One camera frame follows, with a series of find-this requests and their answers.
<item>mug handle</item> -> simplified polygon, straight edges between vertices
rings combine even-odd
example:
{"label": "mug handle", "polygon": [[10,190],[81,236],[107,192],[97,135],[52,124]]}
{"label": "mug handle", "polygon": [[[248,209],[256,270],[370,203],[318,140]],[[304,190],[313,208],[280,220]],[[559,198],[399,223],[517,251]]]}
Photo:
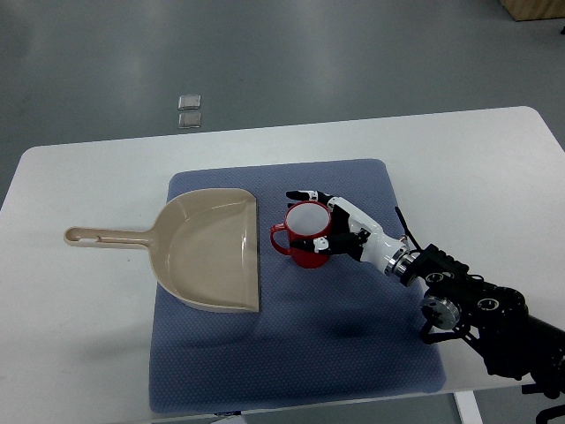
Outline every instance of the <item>mug handle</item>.
{"label": "mug handle", "polygon": [[285,249],[284,247],[279,246],[279,244],[275,241],[275,233],[278,231],[286,231],[286,226],[283,223],[276,223],[271,227],[271,244],[279,254],[286,254],[287,256],[290,256],[290,249]]}

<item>beige dustpan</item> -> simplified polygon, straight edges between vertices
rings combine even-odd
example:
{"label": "beige dustpan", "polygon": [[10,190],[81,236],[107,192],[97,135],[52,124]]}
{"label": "beige dustpan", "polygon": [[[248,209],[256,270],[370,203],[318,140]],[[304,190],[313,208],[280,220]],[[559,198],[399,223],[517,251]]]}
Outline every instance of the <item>beige dustpan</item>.
{"label": "beige dustpan", "polygon": [[246,190],[210,188],[181,194],[148,231],[73,227],[71,246],[145,247],[161,286],[190,307],[258,312],[257,201]]}

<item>robot finger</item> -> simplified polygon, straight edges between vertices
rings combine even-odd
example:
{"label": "robot finger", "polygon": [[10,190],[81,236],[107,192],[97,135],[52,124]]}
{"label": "robot finger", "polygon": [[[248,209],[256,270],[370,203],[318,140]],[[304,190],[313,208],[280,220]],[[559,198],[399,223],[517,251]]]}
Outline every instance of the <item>robot finger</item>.
{"label": "robot finger", "polygon": [[335,196],[314,190],[295,190],[286,192],[286,197],[293,201],[318,201],[324,205],[328,205],[328,202]]}
{"label": "robot finger", "polygon": [[291,247],[315,252],[317,254],[348,254],[356,259],[363,251],[361,246],[365,239],[359,234],[332,234],[326,237],[311,239],[297,239],[290,242]]}

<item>small square object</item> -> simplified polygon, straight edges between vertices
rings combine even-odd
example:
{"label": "small square object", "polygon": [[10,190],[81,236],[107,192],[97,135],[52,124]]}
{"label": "small square object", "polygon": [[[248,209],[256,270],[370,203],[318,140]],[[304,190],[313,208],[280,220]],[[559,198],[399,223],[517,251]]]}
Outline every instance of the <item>small square object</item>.
{"label": "small square object", "polygon": [[200,95],[181,95],[178,98],[178,109],[199,109]]}
{"label": "small square object", "polygon": [[178,115],[178,128],[199,128],[202,122],[200,112],[187,112]]}

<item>dustpan handle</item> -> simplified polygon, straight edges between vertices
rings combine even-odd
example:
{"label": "dustpan handle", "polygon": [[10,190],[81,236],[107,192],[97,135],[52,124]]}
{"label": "dustpan handle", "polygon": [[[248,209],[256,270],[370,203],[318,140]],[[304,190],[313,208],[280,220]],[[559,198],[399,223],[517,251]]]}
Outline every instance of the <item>dustpan handle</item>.
{"label": "dustpan handle", "polygon": [[69,246],[78,247],[149,248],[154,243],[151,235],[151,231],[72,227],[64,232],[64,242]]}

